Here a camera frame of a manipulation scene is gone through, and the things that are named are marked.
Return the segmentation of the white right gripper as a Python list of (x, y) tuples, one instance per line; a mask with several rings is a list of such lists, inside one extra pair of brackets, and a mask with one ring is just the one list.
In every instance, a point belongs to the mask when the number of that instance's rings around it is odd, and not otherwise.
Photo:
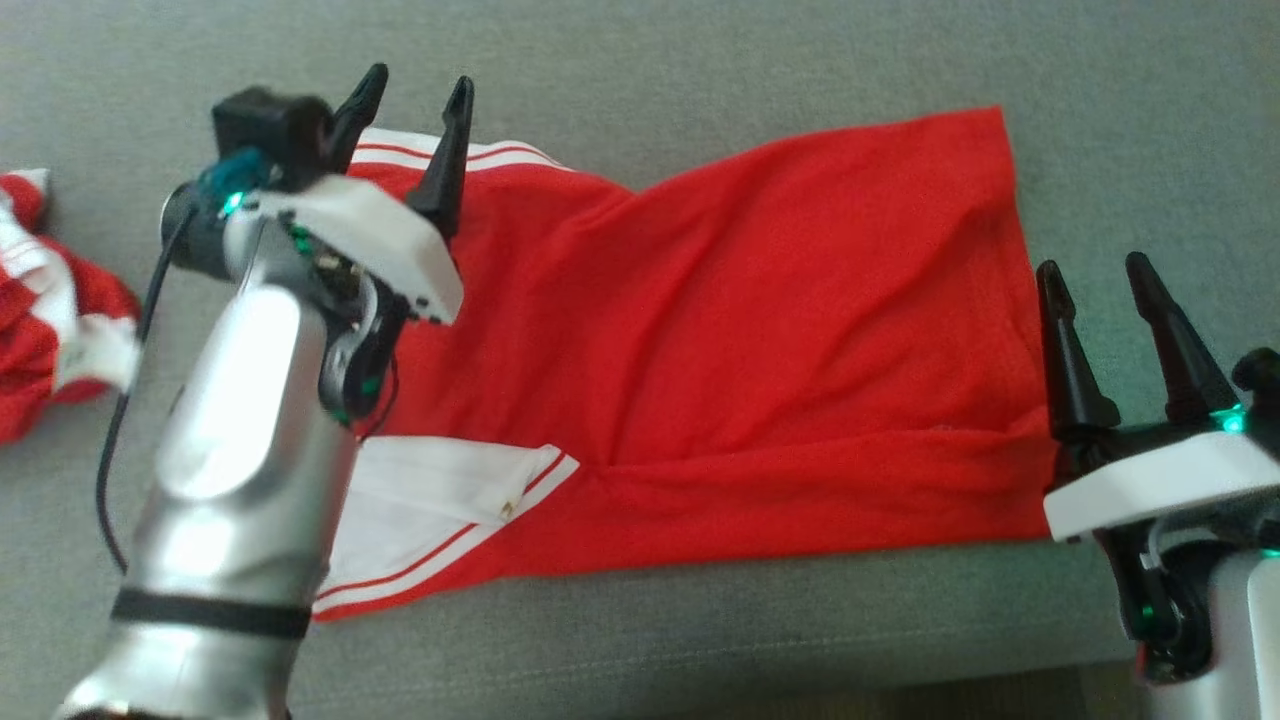
[[(1277, 498), (1277, 414), (1248, 413), (1181, 305), (1144, 252), (1129, 252), (1125, 272), (1147, 323), (1166, 388), (1172, 424), (1207, 421), (1180, 438), (1149, 428), (1123, 438), (1126, 447), (1064, 487), (1043, 507), (1055, 541), (1160, 518), (1190, 519)], [(1100, 388), (1075, 328), (1076, 306), (1053, 260), (1036, 269), (1050, 433), (1075, 439), (1120, 425), (1116, 404)]]

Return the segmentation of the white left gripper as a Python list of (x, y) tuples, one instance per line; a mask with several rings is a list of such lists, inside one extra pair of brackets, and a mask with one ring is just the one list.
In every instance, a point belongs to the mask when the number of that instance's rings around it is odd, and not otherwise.
[[(375, 120), (389, 79), (374, 63), (333, 117), (326, 168), (344, 174), (361, 135)], [(442, 113), (443, 133), (404, 204), (372, 182), (323, 176), (296, 193), (256, 190), (239, 204), (239, 232), (253, 222), (287, 219), (406, 299), (419, 315), (457, 322), (465, 291), (445, 241), (460, 228), (475, 87), (460, 77)]]

